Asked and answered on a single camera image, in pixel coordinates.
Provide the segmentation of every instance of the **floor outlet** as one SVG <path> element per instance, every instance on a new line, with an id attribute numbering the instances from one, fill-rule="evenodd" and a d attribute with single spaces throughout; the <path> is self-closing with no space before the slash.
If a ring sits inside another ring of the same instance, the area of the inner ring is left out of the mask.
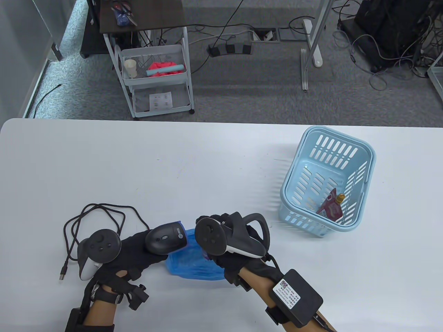
<path id="1" fill-rule="evenodd" d="M 251 32 L 252 42 L 279 42 L 277 28 L 258 28 Z"/>

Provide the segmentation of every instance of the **usb connector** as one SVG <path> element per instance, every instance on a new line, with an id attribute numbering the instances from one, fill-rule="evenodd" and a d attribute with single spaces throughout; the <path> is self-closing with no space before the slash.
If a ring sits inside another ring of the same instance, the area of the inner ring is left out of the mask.
<path id="1" fill-rule="evenodd" d="M 66 275 L 66 271 L 68 271 L 68 265 L 63 265 L 62 270 L 60 271 L 60 278 L 59 280 L 63 280 Z"/>

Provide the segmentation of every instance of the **forearm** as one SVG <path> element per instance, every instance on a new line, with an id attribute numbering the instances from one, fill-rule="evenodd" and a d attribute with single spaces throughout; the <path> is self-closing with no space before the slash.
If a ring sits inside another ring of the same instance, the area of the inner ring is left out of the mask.
<path id="1" fill-rule="evenodd" d="M 114 316 L 117 305 L 95 301 L 89 309 L 88 315 L 83 322 L 86 326 L 112 326 L 114 325 Z"/>
<path id="2" fill-rule="evenodd" d="M 269 291 L 272 289 L 272 287 L 275 286 L 275 283 L 272 280 L 264 277 L 259 277 L 245 267 L 240 270 L 239 276 L 242 277 L 244 281 L 246 281 L 254 289 L 254 291 L 261 297 L 261 299 L 269 308 L 273 308 L 276 306 L 275 302 L 269 297 Z M 326 319 L 322 316 L 320 312 L 318 312 L 318 314 L 326 321 Z M 330 329 L 335 331 L 335 329 L 331 327 L 329 322 L 327 323 Z M 313 320 L 311 320 L 306 326 L 302 328 L 295 327 L 295 325 L 291 322 L 282 324 L 282 326 L 287 332 L 325 332 L 325 330 L 323 330 L 320 325 L 318 325 Z"/>

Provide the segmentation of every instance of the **sticker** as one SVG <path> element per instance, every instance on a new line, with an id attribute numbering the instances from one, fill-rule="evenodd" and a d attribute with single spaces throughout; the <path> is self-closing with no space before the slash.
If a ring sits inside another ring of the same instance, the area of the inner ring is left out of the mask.
<path id="1" fill-rule="evenodd" d="M 318 214 L 321 215 L 322 217 L 325 217 L 325 218 L 328 217 L 325 210 L 321 210 Z"/>
<path id="2" fill-rule="evenodd" d="M 163 109 L 172 108 L 172 94 L 171 92 L 166 93 L 154 93 L 149 95 L 149 110 L 157 111 Z"/>
<path id="3" fill-rule="evenodd" d="M 300 300 L 300 295 L 284 279 L 281 279 L 272 290 L 289 309 Z"/>

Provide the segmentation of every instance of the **hand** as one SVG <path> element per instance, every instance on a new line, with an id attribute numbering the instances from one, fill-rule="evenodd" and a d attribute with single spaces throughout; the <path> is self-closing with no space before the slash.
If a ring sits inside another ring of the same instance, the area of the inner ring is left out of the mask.
<path id="1" fill-rule="evenodd" d="M 221 216 L 219 216 L 217 214 L 212 215 L 210 217 L 201 216 L 195 221 L 195 223 L 197 224 L 203 218 L 212 218 L 212 219 L 215 219 L 219 222 L 224 221 L 226 223 L 230 223 L 230 220 L 227 219 L 228 216 L 229 215 L 227 213 L 225 213 Z M 259 242 L 263 243 L 263 240 L 260 238 L 257 231 L 253 227 L 247 225 L 246 228 L 248 230 L 249 236 L 251 236 L 251 237 L 255 238 L 256 240 L 258 240 Z M 238 274 L 240 272 L 240 270 L 249 261 L 251 261 L 253 259 L 253 258 L 239 255 L 239 254 L 231 254 L 230 252 L 226 252 L 221 256 L 213 256 L 213 255 L 208 254 L 208 257 L 211 260 L 213 260 L 218 266 L 220 266 L 221 268 L 224 268 L 225 272 L 235 273 L 235 274 Z"/>
<path id="2" fill-rule="evenodd" d="M 123 276 L 126 280 L 136 280 L 141 272 L 151 264 L 164 261 L 167 255 L 151 254 L 145 249 L 144 239 L 150 230 L 137 233 L 121 241 L 121 250 L 117 258 L 113 261 L 103 264 L 97 270 L 95 276 L 100 279 L 101 276 L 117 274 L 119 271 L 126 271 L 128 274 Z"/>
<path id="3" fill-rule="evenodd" d="M 116 276 L 122 278 L 122 277 L 124 277 L 124 276 L 127 275 L 127 274 L 128 274 L 127 271 L 118 271 L 118 272 L 116 273 Z M 107 286 L 107 285 L 101 285 L 101 287 L 102 287 L 106 292 L 108 292 L 108 293 L 116 294 L 116 293 L 114 293 L 114 292 L 112 291 L 112 288 L 109 287 L 109 286 Z"/>

